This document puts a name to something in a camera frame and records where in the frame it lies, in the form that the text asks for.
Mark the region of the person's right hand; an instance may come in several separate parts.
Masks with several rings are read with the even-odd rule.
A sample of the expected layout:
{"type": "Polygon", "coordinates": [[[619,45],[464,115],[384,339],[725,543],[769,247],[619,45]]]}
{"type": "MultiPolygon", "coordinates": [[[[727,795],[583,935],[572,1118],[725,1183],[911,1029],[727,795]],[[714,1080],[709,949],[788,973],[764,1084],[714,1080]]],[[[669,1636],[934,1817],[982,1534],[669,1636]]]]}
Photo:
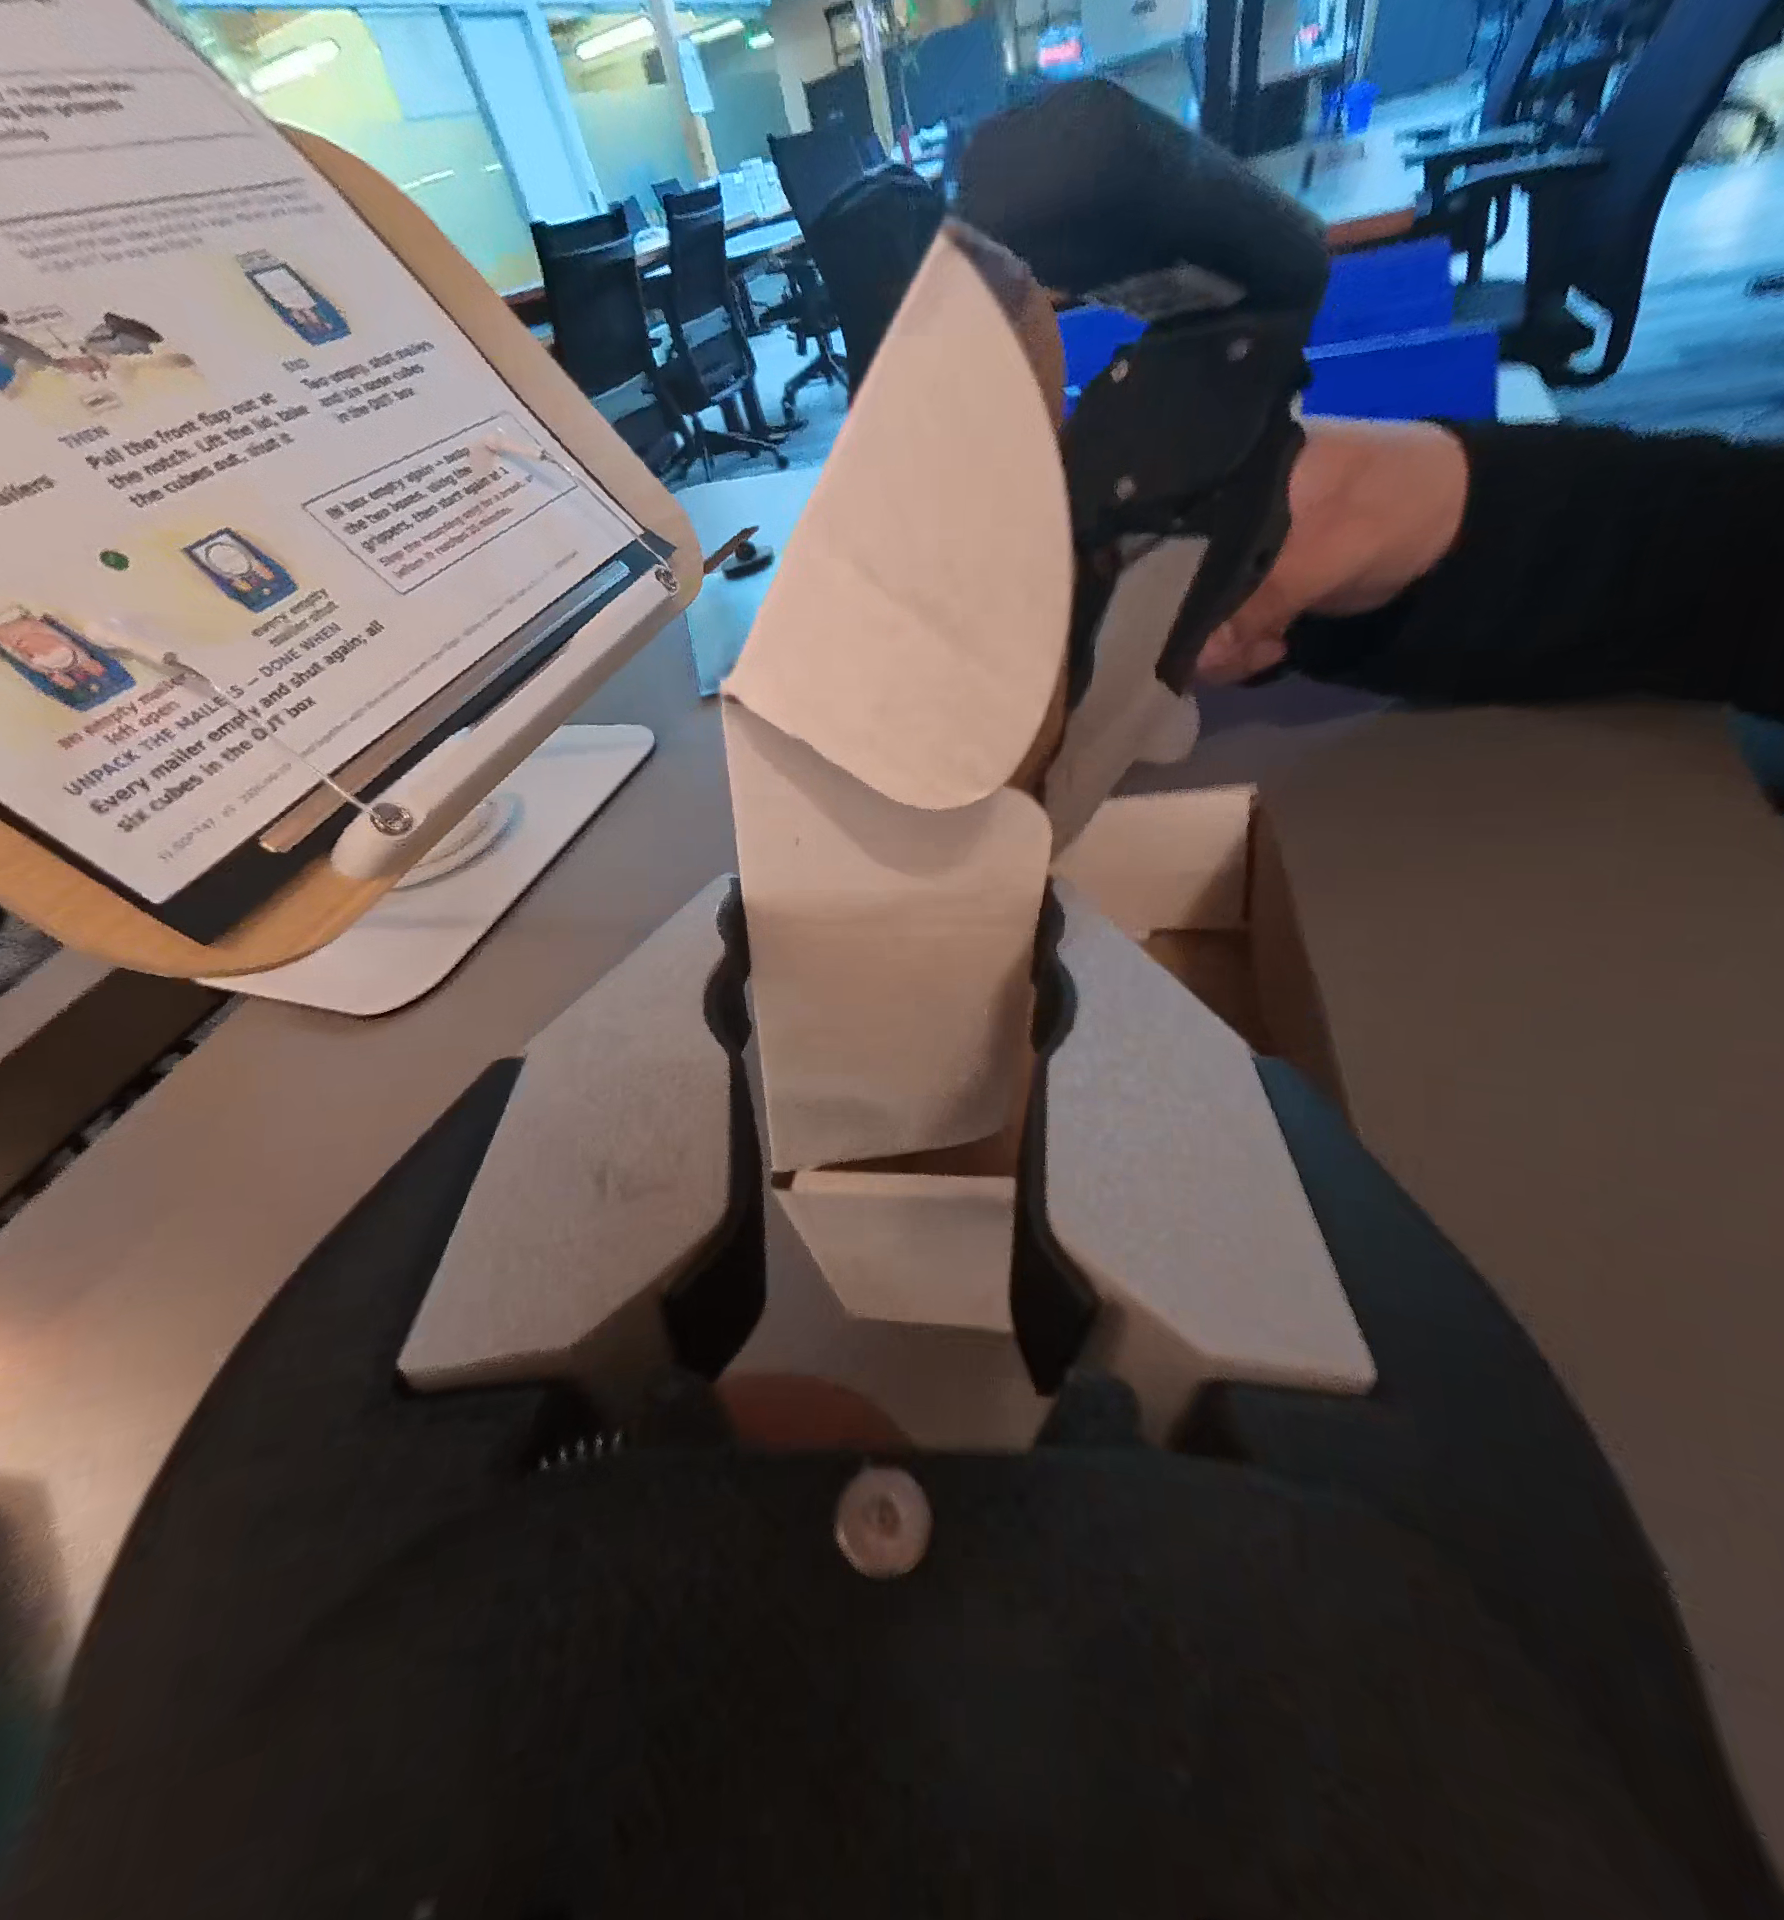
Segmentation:
{"type": "Polygon", "coordinates": [[[1291,470],[1285,543],[1201,648],[1198,685],[1243,685],[1291,659],[1297,630],[1381,610],[1438,564],[1466,518],[1466,444],[1431,422],[1319,417],[1291,470]]]}

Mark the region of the blue plastic bin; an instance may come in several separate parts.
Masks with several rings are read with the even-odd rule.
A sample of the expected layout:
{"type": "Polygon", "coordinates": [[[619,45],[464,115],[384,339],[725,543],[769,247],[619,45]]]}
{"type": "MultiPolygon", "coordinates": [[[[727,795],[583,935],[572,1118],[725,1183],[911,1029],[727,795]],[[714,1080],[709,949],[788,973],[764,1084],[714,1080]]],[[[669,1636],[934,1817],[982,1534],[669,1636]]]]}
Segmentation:
{"type": "Polygon", "coordinates": [[[1455,321],[1451,247],[1291,248],[1291,303],[1219,231],[1198,233],[1067,303],[1064,412],[1203,422],[1241,449],[1291,417],[1499,418],[1499,339],[1455,321]]]}

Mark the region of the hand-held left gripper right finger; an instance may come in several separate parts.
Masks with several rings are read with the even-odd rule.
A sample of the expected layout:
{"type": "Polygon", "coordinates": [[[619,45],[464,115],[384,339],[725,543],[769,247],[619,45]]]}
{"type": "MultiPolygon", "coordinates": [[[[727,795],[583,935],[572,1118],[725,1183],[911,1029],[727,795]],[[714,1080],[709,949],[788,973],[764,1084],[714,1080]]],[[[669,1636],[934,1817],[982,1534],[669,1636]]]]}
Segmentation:
{"type": "Polygon", "coordinates": [[[1251,1047],[1067,887],[1033,989],[1016,1343],[1034,1393],[1111,1374],[1159,1443],[1206,1387],[1365,1396],[1376,1359],[1251,1047]]]}

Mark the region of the black office chair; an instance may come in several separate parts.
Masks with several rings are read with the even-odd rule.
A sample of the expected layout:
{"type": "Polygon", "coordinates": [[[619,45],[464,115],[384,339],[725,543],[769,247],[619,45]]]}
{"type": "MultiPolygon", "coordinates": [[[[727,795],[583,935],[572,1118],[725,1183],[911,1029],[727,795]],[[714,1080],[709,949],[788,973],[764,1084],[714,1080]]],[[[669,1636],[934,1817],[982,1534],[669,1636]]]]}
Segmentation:
{"type": "Polygon", "coordinates": [[[843,186],[809,226],[809,253],[845,343],[848,401],[945,225],[946,199],[916,169],[886,163],[843,186]]]}
{"type": "Polygon", "coordinates": [[[531,226],[551,350],[562,373],[654,478],[684,468],[684,427],[658,376],[629,217],[531,226]]]}
{"type": "Polygon", "coordinates": [[[757,358],[733,293],[725,215],[718,188],[662,197],[665,293],[669,332],[662,361],[665,396],[707,478],[718,452],[742,452],[788,468],[781,434],[757,394],[757,358]]]}
{"type": "Polygon", "coordinates": [[[1588,389],[1628,356],[1657,217],[1742,64],[1784,37],[1776,2],[1667,4],[1577,138],[1488,131],[1412,148],[1410,239],[1466,259],[1455,321],[1493,326],[1499,358],[1551,389],[1588,389]]]}

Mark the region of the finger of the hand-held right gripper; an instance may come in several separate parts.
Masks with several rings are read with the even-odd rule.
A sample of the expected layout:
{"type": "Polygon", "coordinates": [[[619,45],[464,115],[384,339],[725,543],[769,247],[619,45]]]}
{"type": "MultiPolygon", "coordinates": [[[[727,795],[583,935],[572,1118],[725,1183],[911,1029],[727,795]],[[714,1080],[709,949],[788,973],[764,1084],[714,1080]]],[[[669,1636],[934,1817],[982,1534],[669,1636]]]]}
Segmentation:
{"type": "Polygon", "coordinates": [[[1044,775],[1042,807],[1053,857],[1091,825],[1133,770],[1170,766],[1201,737],[1192,693],[1198,642],[1187,642],[1181,686],[1161,676],[1161,659],[1206,547],[1206,537],[1159,541],[1111,590],[1094,635],[1094,676],[1044,775]]]}

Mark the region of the silver metal tray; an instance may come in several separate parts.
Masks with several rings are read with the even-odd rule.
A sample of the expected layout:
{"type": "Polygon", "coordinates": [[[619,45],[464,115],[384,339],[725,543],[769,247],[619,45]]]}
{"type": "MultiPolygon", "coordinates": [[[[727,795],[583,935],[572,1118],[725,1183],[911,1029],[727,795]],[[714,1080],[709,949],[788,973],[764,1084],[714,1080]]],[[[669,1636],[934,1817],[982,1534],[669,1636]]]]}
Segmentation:
{"type": "Polygon", "coordinates": [[[763,537],[774,547],[774,564],[754,580],[733,582],[707,571],[707,580],[690,608],[692,676],[699,696],[714,698],[733,672],[752,621],[774,582],[783,546],[800,518],[817,468],[787,468],[754,478],[725,478],[701,481],[679,495],[679,507],[692,522],[704,560],[744,526],[759,526],[763,537]]]}

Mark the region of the printed instruction sheet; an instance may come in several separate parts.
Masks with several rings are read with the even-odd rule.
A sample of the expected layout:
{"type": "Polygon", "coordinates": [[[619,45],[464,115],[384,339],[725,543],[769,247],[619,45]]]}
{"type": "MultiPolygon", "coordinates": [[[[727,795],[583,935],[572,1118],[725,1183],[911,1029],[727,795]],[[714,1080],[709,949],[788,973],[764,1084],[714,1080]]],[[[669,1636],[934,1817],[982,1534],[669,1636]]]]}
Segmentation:
{"type": "Polygon", "coordinates": [[[412,267],[143,4],[0,4],[0,822],[198,945],[384,806],[429,839],[682,551],[449,243],[412,267]]]}

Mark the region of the white cardboard mailer box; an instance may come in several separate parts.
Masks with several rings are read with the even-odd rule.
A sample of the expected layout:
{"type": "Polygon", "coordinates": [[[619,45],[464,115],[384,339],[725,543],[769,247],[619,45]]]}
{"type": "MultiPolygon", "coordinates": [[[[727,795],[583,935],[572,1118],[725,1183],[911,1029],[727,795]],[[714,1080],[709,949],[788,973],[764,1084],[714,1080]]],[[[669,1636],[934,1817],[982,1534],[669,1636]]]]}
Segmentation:
{"type": "Polygon", "coordinates": [[[774,1200],[859,1325],[1016,1343],[1062,376],[1022,264],[945,225],[720,691],[774,1200]]]}

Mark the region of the person's right forearm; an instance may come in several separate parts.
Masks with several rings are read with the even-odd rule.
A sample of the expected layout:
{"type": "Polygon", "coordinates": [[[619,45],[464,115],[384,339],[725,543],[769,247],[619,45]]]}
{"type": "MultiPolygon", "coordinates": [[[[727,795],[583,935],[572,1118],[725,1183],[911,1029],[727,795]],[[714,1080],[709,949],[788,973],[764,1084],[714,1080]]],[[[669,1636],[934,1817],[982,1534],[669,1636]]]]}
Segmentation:
{"type": "Polygon", "coordinates": [[[1666,698],[1784,724],[1784,444],[1443,423],[1471,457],[1449,556],[1291,664],[1425,705],[1666,698]]]}

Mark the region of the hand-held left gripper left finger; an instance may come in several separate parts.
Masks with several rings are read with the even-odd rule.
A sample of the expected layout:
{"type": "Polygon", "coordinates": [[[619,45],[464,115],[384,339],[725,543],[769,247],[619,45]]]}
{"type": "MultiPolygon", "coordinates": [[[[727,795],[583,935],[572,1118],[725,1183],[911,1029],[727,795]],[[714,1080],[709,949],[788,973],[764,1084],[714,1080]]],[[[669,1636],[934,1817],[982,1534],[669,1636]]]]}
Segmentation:
{"type": "Polygon", "coordinates": [[[408,1387],[730,1367],[764,1308],[747,973],[718,876],[528,1044],[399,1351],[408,1387]]]}

